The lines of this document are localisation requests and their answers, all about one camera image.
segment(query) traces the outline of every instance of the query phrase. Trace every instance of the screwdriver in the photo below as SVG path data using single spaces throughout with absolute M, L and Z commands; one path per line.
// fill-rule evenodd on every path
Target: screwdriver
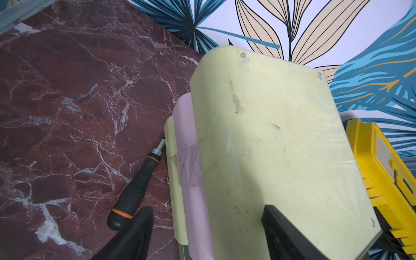
M 150 176 L 162 158 L 164 146 L 165 139 L 162 139 L 159 145 L 149 153 L 143 167 L 121 191 L 107 218 L 107 226 L 112 230 L 119 231 L 133 218 L 144 198 Z

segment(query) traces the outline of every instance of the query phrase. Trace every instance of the yellow tool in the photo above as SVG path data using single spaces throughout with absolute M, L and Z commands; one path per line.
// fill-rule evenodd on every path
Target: yellow tool
M 347 136 L 371 203 L 416 259 L 416 179 L 376 123 L 350 120 Z

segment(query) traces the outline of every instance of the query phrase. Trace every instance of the blue leaf pattern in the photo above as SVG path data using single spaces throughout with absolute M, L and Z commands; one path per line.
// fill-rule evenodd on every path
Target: blue leaf pattern
M 416 155 L 416 8 L 361 54 L 342 65 L 330 86 L 338 111 L 378 110 L 376 122 L 402 157 Z
M 191 48 L 204 55 L 218 46 L 196 27 L 220 7 L 225 0 L 195 0 L 192 13 L 189 0 L 129 0 Z
M 369 255 L 370 260 L 400 260 L 397 254 L 376 248 L 370 249 Z

